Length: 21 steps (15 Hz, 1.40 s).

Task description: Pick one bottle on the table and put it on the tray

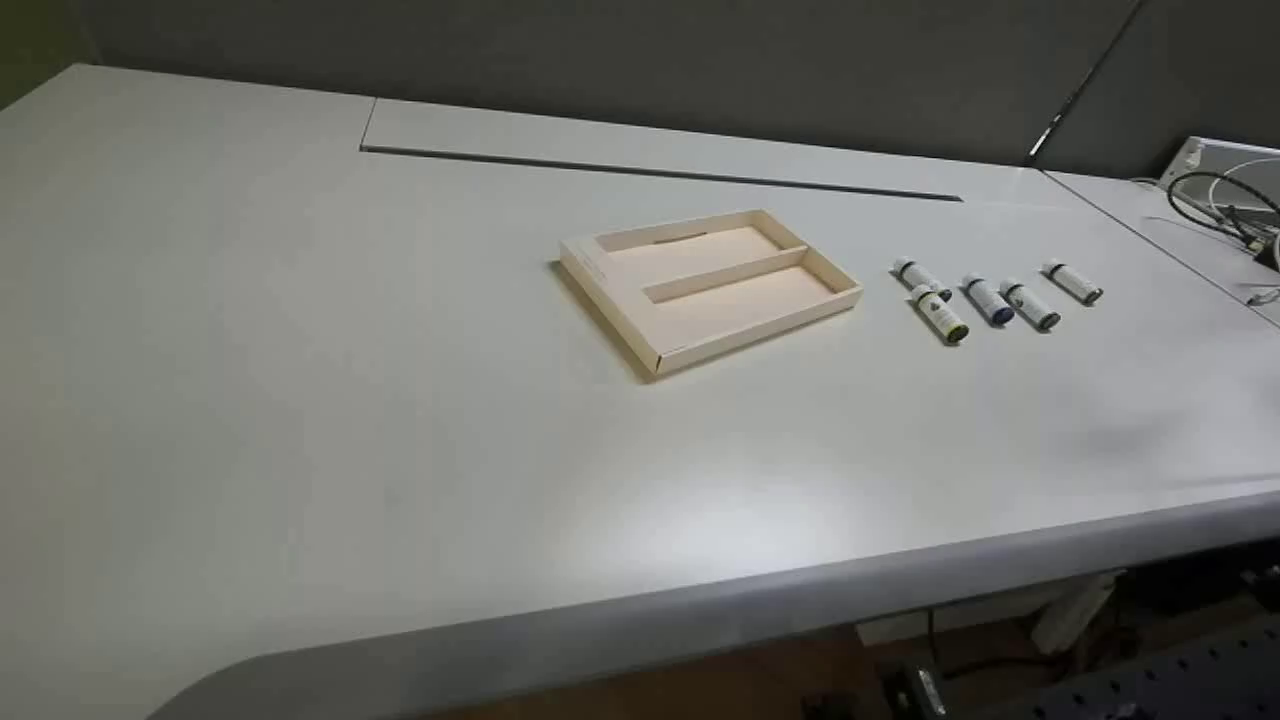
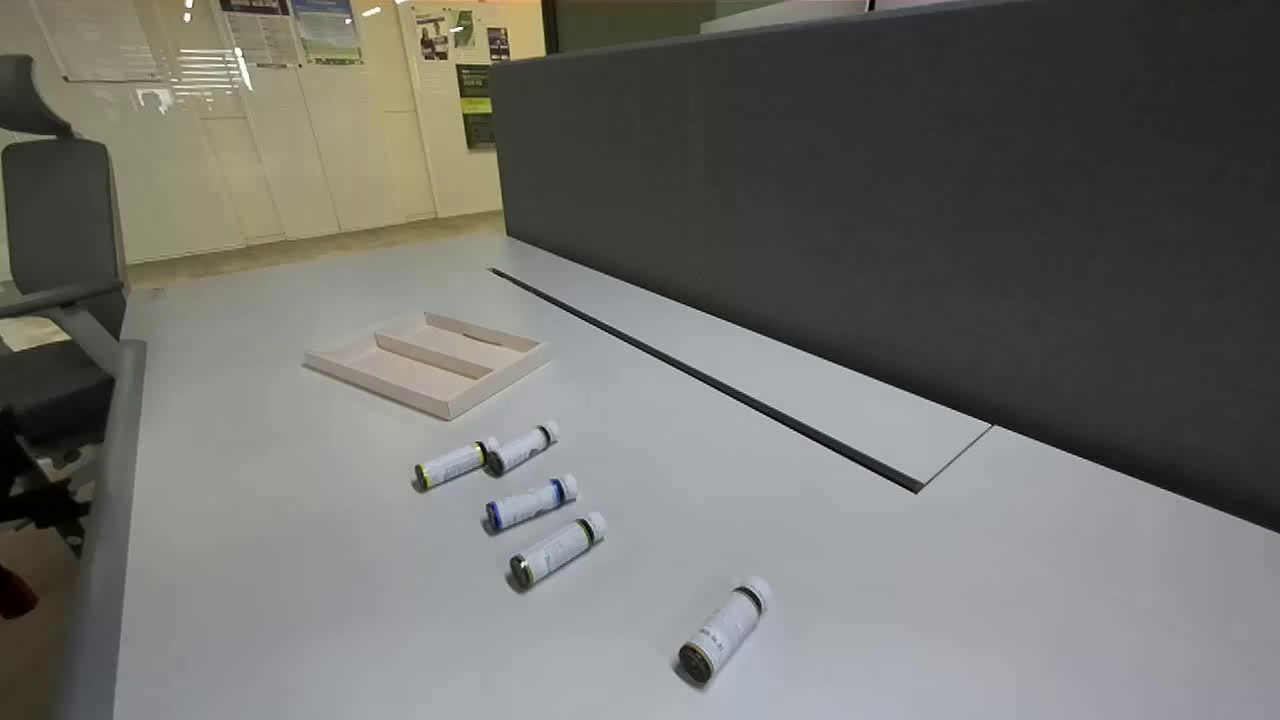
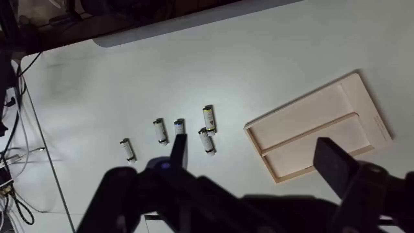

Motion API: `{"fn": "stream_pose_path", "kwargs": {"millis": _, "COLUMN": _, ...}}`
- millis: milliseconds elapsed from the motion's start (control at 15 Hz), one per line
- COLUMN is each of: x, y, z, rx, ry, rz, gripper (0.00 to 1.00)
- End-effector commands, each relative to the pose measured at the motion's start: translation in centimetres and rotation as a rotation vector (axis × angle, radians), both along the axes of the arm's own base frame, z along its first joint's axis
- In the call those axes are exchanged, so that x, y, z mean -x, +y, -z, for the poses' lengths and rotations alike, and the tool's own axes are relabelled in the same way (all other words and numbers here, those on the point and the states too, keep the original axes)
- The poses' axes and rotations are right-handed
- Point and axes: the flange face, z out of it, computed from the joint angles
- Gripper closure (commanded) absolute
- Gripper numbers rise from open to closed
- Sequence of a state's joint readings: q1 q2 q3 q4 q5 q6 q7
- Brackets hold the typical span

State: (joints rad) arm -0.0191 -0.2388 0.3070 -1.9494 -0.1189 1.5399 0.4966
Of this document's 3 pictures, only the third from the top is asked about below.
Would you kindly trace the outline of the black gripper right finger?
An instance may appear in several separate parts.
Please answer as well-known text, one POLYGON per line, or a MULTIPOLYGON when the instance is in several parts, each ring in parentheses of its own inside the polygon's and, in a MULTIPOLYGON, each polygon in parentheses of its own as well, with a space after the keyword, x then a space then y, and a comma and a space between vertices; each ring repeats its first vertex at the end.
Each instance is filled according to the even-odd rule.
POLYGON ((360 165, 330 138, 319 138, 313 157, 313 167, 335 194, 339 198, 343 198, 360 165))

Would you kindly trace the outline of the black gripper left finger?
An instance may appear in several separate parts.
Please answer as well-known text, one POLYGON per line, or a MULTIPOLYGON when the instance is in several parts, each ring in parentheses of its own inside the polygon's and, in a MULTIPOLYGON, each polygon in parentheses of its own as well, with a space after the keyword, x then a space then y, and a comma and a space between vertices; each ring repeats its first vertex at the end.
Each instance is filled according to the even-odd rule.
POLYGON ((185 167, 185 158, 188 152, 188 135, 180 134, 174 141, 174 147, 170 154, 170 161, 175 167, 185 167))

